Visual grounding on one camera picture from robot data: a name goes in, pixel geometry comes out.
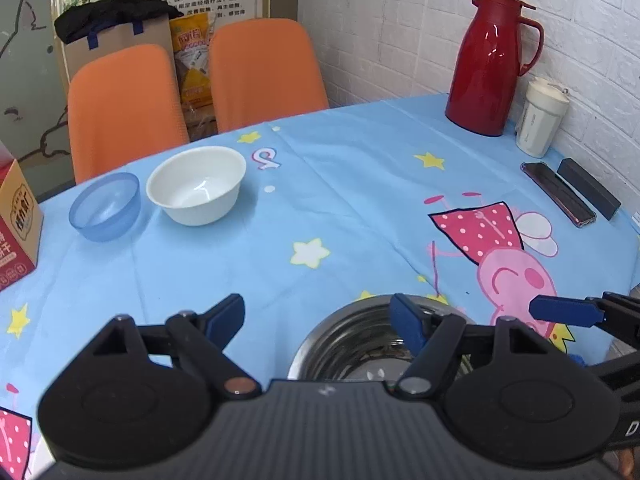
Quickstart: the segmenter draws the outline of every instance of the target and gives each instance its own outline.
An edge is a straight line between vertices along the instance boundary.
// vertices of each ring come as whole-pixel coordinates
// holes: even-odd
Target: smartphone
[[[596,213],[544,162],[524,162],[520,169],[549,195],[576,227],[596,221]]]

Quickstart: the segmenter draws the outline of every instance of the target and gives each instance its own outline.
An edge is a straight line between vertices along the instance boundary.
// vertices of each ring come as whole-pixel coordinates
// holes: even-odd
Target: red thermos
[[[535,65],[545,31],[538,22],[520,15],[520,0],[471,0],[478,8],[462,40],[451,83],[446,116],[476,134],[497,137],[507,120],[518,76]],[[536,55],[520,64],[520,24],[540,33]]]

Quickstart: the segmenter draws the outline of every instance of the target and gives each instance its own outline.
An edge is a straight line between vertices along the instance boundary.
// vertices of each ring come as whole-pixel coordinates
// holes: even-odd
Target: yellow snack bag
[[[211,103],[209,16],[206,12],[169,20],[182,107]]]

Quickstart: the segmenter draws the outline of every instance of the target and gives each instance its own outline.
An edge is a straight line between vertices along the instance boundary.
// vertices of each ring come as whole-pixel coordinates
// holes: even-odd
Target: orange chair
[[[76,182],[189,142],[173,60],[154,44],[83,66],[68,96]]]
[[[221,27],[209,44],[209,75],[220,132],[329,107],[309,36],[293,20]]]

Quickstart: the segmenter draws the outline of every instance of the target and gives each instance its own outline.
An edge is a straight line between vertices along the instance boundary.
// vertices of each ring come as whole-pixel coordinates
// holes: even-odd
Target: blue tablecloth
[[[338,108],[198,142],[248,163],[238,203],[208,226],[175,224],[143,197],[128,234],[95,244],[67,219],[86,184],[42,204],[38,267],[0,293],[0,406],[34,416],[47,384],[115,314],[159,323],[231,292],[244,296],[246,323],[226,353],[265,386],[286,376],[319,321],[369,294],[431,296],[488,323],[539,292],[628,292],[638,253],[628,219],[575,228],[520,171],[533,159],[513,135],[470,134],[446,120],[445,102]],[[187,148],[124,170],[144,187]],[[588,363],[610,343],[598,329],[521,317]]]

